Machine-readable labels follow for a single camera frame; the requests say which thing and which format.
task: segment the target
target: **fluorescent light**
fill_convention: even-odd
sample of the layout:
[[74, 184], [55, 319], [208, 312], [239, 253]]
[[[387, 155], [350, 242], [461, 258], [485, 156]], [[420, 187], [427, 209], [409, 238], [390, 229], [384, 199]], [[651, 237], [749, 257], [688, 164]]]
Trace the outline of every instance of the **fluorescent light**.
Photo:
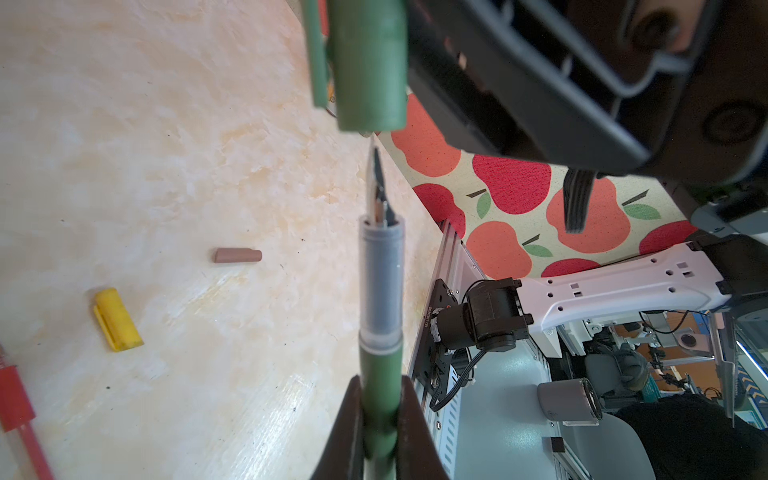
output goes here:
[[738, 341], [736, 342], [736, 344], [739, 346], [741, 351], [744, 352], [744, 355], [746, 355], [746, 357], [748, 359], [750, 359], [750, 362], [752, 362], [752, 364], [755, 365], [755, 368], [758, 369], [760, 371], [760, 373], [763, 374], [763, 376], [765, 377], [766, 380], [768, 380], [768, 375], [766, 375], [766, 373], [763, 371], [763, 369], [761, 369], [760, 366], [757, 365], [757, 362], [755, 362], [755, 359], [752, 358], [752, 356], [750, 355], [749, 352], [747, 352], [747, 350], [744, 348], [744, 345], [742, 345], [741, 342], [738, 342]]

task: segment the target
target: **green leaf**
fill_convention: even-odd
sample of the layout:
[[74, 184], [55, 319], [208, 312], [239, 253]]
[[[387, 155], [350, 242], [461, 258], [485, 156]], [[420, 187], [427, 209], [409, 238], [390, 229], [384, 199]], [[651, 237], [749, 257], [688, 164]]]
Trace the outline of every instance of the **green leaf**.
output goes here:
[[630, 217], [637, 218], [638, 220], [656, 220], [661, 218], [659, 210], [656, 210], [651, 205], [631, 204], [624, 207], [624, 211]]
[[485, 192], [478, 199], [478, 217], [481, 219], [488, 214], [488, 210], [491, 209], [491, 194]]
[[533, 255], [534, 257], [551, 257], [552, 252], [547, 247], [541, 245], [526, 245], [525, 251]]

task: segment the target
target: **pen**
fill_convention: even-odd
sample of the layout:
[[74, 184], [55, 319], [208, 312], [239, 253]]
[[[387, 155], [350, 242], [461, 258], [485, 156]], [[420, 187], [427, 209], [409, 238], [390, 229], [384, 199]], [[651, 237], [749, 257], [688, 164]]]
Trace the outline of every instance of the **pen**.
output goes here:
[[405, 224], [389, 205], [379, 151], [369, 153], [360, 219], [360, 380], [366, 478], [394, 478], [402, 371]]

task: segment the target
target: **beige marbled tabletop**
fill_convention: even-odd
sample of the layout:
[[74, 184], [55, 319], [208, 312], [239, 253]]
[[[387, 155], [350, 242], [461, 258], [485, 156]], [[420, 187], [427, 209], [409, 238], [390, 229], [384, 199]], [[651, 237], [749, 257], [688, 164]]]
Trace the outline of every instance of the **beige marbled tabletop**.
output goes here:
[[[309, 94], [284, 0], [0, 5], [0, 343], [60, 480], [308, 478], [358, 370], [369, 143]], [[440, 233], [384, 160], [407, 362]], [[106, 286], [144, 346], [109, 350]]]

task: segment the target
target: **black mounting plate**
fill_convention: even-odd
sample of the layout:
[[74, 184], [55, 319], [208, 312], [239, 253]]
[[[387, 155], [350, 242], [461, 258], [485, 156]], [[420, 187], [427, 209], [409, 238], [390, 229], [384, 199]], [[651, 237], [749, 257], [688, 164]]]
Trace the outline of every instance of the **black mounting plate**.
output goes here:
[[429, 320], [432, 319], [433, 313], [438, 308], [456, 307], [458, 307], [458, 302], [448, 286], [442, 279], [437, 279], [429, 298], [429, 308], [427, 308], [427, 313], [422, 321], [422, 333], [416, 347], [413, 375], [430, 395], [440, 399], [448, 392], [453, 355], [446, 355], [446, 348], [442, 344], [435, 344]]

